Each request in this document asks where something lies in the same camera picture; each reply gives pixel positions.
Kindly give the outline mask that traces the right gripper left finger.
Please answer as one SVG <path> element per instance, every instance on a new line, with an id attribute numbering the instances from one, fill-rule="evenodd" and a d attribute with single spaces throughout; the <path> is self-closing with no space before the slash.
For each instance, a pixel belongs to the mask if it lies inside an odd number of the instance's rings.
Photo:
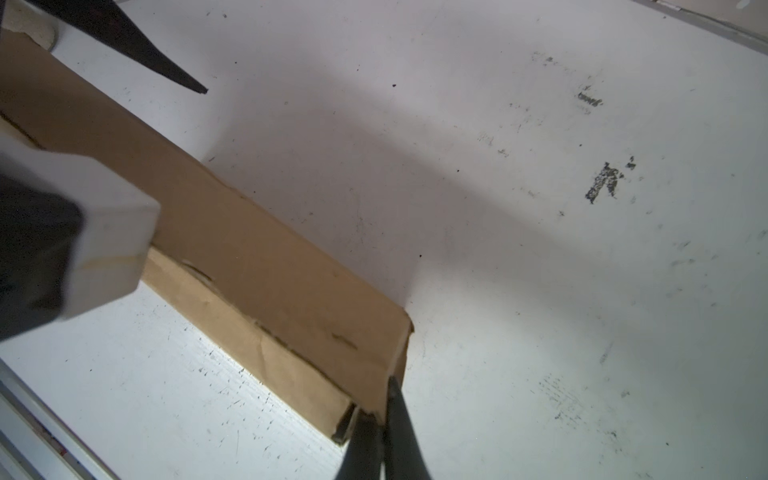
<path id="1" fill-rule="evenodd" d="M 384 457 L 383 430 L 375 416 L 361 412 L 336 480 L 379 480 Z"/>

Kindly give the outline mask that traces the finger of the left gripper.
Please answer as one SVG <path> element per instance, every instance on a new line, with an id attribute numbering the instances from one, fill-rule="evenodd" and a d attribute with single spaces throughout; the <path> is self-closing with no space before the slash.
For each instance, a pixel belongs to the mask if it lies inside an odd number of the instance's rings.
<path id="1" fill-rule="evenodd" d="M 29 4 L 147 69 L 198 94 L 208 89 L 163 54 L 111 0 L 33 0 Z"/>

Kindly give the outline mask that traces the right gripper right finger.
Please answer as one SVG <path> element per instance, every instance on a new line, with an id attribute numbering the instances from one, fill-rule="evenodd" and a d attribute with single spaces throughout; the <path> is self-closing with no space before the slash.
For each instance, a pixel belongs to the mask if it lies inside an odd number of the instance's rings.
<path id="1" fill-rule="evenodd" d="M 431 480 L 397 378 L 388 380 L 384 465 L 388 480 Z"/>

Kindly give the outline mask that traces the brown cardboard box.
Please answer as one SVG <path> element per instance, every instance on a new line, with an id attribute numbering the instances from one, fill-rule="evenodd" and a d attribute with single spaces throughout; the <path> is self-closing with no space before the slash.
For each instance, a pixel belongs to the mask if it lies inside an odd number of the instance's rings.
<path id="1" fill-rule="evenodd" d="M 1 114 L 159 202 L 144 282 L 313 427 L 342 442 L 360 413 L 385 421 L 402 307 L 23 34 L 1 37 Z"/>

